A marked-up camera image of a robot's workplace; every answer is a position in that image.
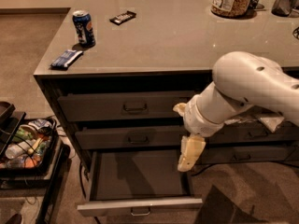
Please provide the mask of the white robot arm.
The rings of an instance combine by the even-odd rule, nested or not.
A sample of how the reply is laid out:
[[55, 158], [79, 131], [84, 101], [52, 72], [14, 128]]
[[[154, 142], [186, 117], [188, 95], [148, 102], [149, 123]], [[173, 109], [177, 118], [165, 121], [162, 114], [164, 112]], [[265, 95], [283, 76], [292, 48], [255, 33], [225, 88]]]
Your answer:
[[299, 125], [299, 80], [280, 65], [244, 51], [221, 56], [212, 69], [212, 82], [187, 103], [173, 110], [190, 133], [181, 139], [178, 170], [190, 171], [206, 146], [206, 139], [224, 123], [254, 106]]

